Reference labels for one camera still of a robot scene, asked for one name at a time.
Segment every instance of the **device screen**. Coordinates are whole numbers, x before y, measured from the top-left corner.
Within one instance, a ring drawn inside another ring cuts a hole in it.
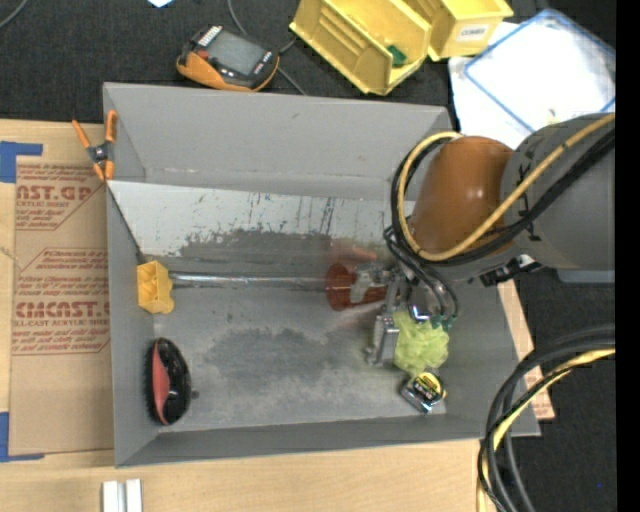
[[[209,58],[216,59],[243,75],[253,71],[264,53],[264,48],[224,30],[207,47]]]

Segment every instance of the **orange clamp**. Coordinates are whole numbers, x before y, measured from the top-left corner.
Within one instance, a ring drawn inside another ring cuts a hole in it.
[[[73,119],[71,125],[76,131],[82,147],[87,150],[89,157],[93,162],[93,170],[100,178],[100,181],[105,179],[110,180],[113,178],[115,167],[113,161],[110,159],[111,146],[115,143],[117,138],[117,122],[118,114],[115,110],[110,110],[107,113],[107,120],[105,122],[105,142],[99,146],[92,146],[89,142],[87,134],[80,126],[80,123]]]

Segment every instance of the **black floor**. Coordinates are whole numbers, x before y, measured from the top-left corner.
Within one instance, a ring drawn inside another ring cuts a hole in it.
[[[543,1],[516,2],[514,21],[534,15]],[[0,23],[19,3],[0,2]],[[278,47],[293,37],[288,25],[296,0],[235,0],[233,5],[254,37]],[[615,48],[615,3],[551,0],[544,5]],[[30,0],[0,27],[0,118],[102,122],[105,81],[199,87],[182,79],[174,63],[182,44],[214,22],[233,23],[226,0],[174,0],[164,9],[146,0]],[[306,94],[364,98],[299,40],[283,55],[282,69]],[[299,94],[281,74],[269,90]],[[456,125],[445,62],[427,62],[389,96],[367,99],[445,106]],[[567,285],[550,270],[516,282],[538,346],[581,327],[615,322],[615,286]],[[557,418],[543,425],[543,435],[515,441],[539,511],[612,512],[617,506],[615,381],[614,361],[574,372],[551,390]]]

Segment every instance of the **handheld device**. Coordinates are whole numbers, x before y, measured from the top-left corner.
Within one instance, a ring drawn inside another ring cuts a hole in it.
[[[259,91],[278,68],[278,51],[222,25],[199,30],[184,45],[178,72],[202,85],[232,91]]]

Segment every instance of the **yellow plastic block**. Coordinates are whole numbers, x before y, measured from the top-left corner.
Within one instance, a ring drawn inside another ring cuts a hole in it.
[[[138,305],[149,313],[167,314],[175,303],[171,298],[173,283],[167,268],[157,261],[138,265]]]

